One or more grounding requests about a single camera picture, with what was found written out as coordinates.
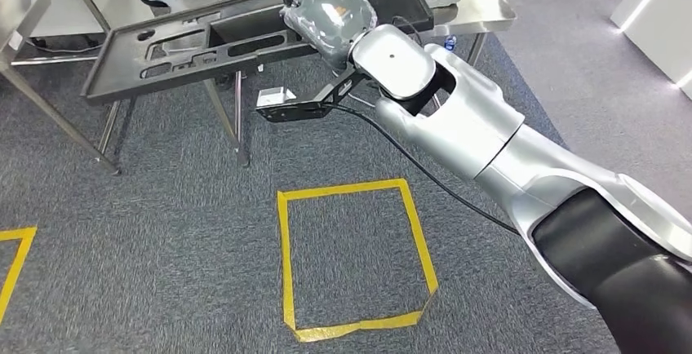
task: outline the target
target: floor marking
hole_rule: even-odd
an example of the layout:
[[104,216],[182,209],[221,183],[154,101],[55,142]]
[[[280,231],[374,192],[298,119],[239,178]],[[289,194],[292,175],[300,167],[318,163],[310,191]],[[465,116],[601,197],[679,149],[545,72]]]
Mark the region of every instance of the floor marking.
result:
[[31,241],[33,241],[35,234],[36,227],[0,232],[0,241],[21,240],[20,246],[17,248],[15,260],[10,266],[10,271],[7,272],[7,279],[5,279],[5,284],[2,286],[2,291],[0,291],[0,324],[2,324],[7,304],[10,302],[12,291],[15,289],[17,278],[20,276],[21,268],[24,266],[24,260],[29,253],[29,247],[31,247]]
[[[291,242],[289,241],[288,230],[288,202],[298,199],[308,199],[311,197],[326,197],[330,195],[340,195],[345,193],[355,193],[364,191],[376,191],[381,189],[398,188],[401,198],[404,201],[406,215],[409,217],[411,233],[418,250],[420,263],[423,267],[425,282],[428,285],[428,299],[419,311],[409,312],[399,316],[385,317],[382,319],[362,320],[355,323],[330,325],[326,327],[315,327],[298,330],[295,327],[295,308],[293,301],[293,275],[291,273]],[[411,196],[409,185],[404,179],[390,179],[372,181],[368,183],[337,185],[334,187],[310,188],[297,191],[277,192],[277,207],[279,225],[281,229],[282,245],[282,275],[283,275],[283,320],[288,325],[299,342],[316,342],[323,339],[338,338],[350,334],[357,330],[382,330],[407,327],[415,325],[423,311],[428,306],[430,298],[437,290],[437,276],[435,268],[428,253],[428,246],[425,244],[423,229],[420,227],[418,213],[415,210],[413,197]]]

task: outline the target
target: metal table leg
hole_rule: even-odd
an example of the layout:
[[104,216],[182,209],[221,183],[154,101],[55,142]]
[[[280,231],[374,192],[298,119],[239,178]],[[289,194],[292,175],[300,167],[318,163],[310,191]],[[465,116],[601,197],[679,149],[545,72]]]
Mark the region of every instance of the metal table leg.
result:
[[[94,0],[82,1],[91,12],[91,15],[94,16],[96,22],[98,22],[101,28],[104,30],[104,33],[108,34],[108,32],[110,32],[110,24],[105,19],[103,13],[101,13],[101,10],[99,10],[99,8],[96,6]],[[106,126],[104,128],[104,132],[101,135],[101,140],[99,142],[99,151],[101,151],[102,153],[105,153],[106,149],[108,148],[108,143],[110,141],[111,134],[113,133],[113,126],[115,125],[115,121],[118,118],[119,109],[119,101],[113,103],[113,106],[110,108],[108,119],[106,119]]]
[[241,145],[241,139],[240,139],[240,122],[241,122],[241,102],[240,102],[240,90],[242,88],[241,85],[241,78],[239,76],[240,72],[236,72],[236,129],[237,133],[233,132],[233,126],[231,125],[231,121],[228,119],[228,114],[226,113],[226,110],[224,109],[224,105],[221,103],[221,99],[219,98],[219,91],[216,89],[216,82],[214,82],[213,79],[207,79],[204,81],[204,86],[206,87],[206,91],[209,93],[209,98],[211,99],[211,103],[214,105],[214,109],[216,110],[216,114],[219,116],[219,120],[221,120],[221,124],[224,126],[224,130],[226,131],[226,134],[228,135],[228,138],[231,141],[231,146],[233,147],[233,151],[235,151],[237,155],[237,161],[238,164],[241,166],[248,166],[250,165],[250,160],[247,157],[247,154],[245,152],[245,149]]
[[53,121],[57,123],[58,126],[60,126],[60,128],[62,128],[70,138],[72,138],[72,140],[82,146],[82,148],[84,148],[84,150],[86,150],[92,157],[96,158],[101,165],[103,165],[114,175],[120,173],[120,171],[115,167],[115,165],[113,165],[112,162],[108,160],[108,158],[97,150],[91,144],[91,142],[89,142],[89,140],[82,135],[82,133],[74,128],[72,123],[68,122],[68,120],[65,119],[63,115],[60,114],[55,108],[53,108],[50,103],[38,95],[38,93],[26,82],[24,77],[17,73],[16,70],[14,70],[11,66],[2,67],[0,64],[0,71],[2,71],[2,75],[4,75],[12,85],[19,89],[24,95],[29,97],[29,99],[32,100],[44,113],[46,113],[46,115],[51,117],[51,119],[53,119]]
[[468,59],[466,63],[476,66],[478,57],[481,55],[481,50],[483,49],[483,44],[486,43],[486,38],[488,33],[476,33],[476,38],[473,40],[473,45],[471,46],[471,52],[468,54]]
[[84,4],[86,5],[86,7],[89,8],[89,11],[91,12],[91,14],[96,19],[96,22],[98,22],[99,25],[101,25],[101,28],[104,30],[104,32],[105,33],[110,32],[110,25],[109,25],[108,21],[105,19],[104,15],[101,13],[99,8],[96,6],[94,1],[93,0],[83,0],[83,1],[84,1]]
[[106,119],[106,127],[104,128],[104,133],[101,135],[101,141],[99,142],[99,151],[103,154],[106,153],[108,148],[108,143],[110,141],[110,135],[113,133],[113,126],[115,126],[115,119],[118,117],[118,110],[120,109],[120,101],[113,103],[110,107],[108,119]]

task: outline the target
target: black robot arm segment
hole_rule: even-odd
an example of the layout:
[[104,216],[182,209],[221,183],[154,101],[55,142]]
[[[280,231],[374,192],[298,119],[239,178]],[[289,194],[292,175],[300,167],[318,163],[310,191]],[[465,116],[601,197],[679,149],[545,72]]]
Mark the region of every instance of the black robot arm segment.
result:
[[598,309],[620,350],[692,350],[692,273],[598,192],[575,194],[532,236],[548,263]]

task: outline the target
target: black cable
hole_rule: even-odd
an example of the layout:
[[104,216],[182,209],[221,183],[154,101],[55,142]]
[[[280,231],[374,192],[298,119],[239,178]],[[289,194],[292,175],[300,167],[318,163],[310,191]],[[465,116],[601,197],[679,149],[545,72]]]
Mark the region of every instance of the black cable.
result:
[[457,195],[454,191],[452,191],[446,185],[444,185],[437,177],[435,177],[435,175],[430,173],[429,170],[425,169],[423,164],[421,164],[408,151],[406,151],[406,149],[396,139],[394,139],[394,137],[391,134],[389,134],[387,132],[387,130],[385,130],[378,122],[371,119],[367,115],[364,115],[363,113],[360,113],[357,110],[350,108],[350,107],[346,107],[346,106],[339,105],[339,104],[332,104],[332,103],[324,103],[324,105],[326,107],[338,109],[339,111],[342,111],[342,112],[350,113],[353,116],[359,117],[362,120],[370,123],[371,126],[373,126],[377,131],[379,131],[379,133],[382,134],[384,136],[384,138],[386,138],[391,144],[393,144],[394,147],[397,148],[397,150],[399,150],[406,158],[408,158],[409,161],[411,161],[413,163],[413,165],[415,165],[418,169],[420,169],[420,171],[422,171],[427,177],[429,177],[435,184],[437,184],[438,187],[442,188],[445,192],[450,194],[450,196],[452,196],[457,201],[460,201],[463,205],[465,205],[469,209],[475,211],[479,215],[482,215],[485,219],[488,219],[490,222],[495,223],[495,224],[499,225],[501,228],[519,236],[519,232],[514,227],[507,225],[506,223],[495,218],[494,216],[486,213],[485,211],[476,207],[470,201],[467,201],[466,199]]

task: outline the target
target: white wall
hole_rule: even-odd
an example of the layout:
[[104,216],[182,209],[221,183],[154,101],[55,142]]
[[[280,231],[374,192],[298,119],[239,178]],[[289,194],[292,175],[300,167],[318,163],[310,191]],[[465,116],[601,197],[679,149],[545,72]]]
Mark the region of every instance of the white wall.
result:
[[[111,28],[153,18],[151,9],[140,0],[93,0]],[[53,0],[32,36],[60,36],[98,33],[102,29],[82,0]]]
[[[643,0],[623,0],[611,16],[619,27]],[[673,82],[692,71],[692,0],[650,0],[624,30]],[[692,82],[682,87],[692,97]]]

